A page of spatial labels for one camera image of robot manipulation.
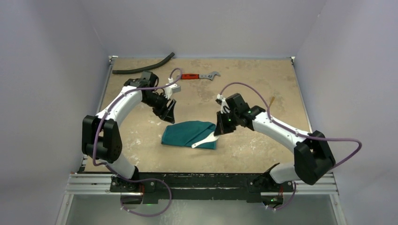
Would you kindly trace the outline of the teal cloth napkin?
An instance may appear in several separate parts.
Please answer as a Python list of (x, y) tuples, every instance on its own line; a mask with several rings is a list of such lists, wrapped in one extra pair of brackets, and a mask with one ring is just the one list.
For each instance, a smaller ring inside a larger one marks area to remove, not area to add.
[(215, 131), (212, 122), (186, 121), (169, 125), (161, 137), (161, 144), (177, 147), (191, 147)]

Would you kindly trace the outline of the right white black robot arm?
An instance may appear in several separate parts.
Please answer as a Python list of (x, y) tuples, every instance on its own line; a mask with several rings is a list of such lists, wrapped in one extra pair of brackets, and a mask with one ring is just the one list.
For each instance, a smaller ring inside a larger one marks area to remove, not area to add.
[(241, 126), (272, 138), (293, 153), (293, 162), (276, 163), (251, 182), (254, 186), (274, 191), (287, 181), (301, 180), (314, 185), (335, 166), (323, 133), (308, 133), (281, 122), (262, 107), (250, 107), (238, 93), (226, 98), (218, 95), (216, 102), (221, 109), (216, 113), (215, 136), (232, 133)]

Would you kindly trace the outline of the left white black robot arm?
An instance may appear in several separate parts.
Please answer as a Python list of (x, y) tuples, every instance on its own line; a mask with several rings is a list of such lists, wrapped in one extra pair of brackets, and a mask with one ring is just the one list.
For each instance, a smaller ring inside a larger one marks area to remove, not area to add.
[(122, 178), (122, 186), (129, 192), (139, 188), (139, 171), (122, 154), (119, 126), (140, 103), (149, 106), (160, 120), (175, 123), (176, 100), (171, 96), (181, 90), (177, 85), (181, 77), (170, 76), (166, 85), (159, 86), (159, 77), (153, 72), (144, 71), (140, 78), (128, 79), (116, 98), (102, 111), (83, 119), (83, 154), (92, 158), (94, 166), (104, 165)]

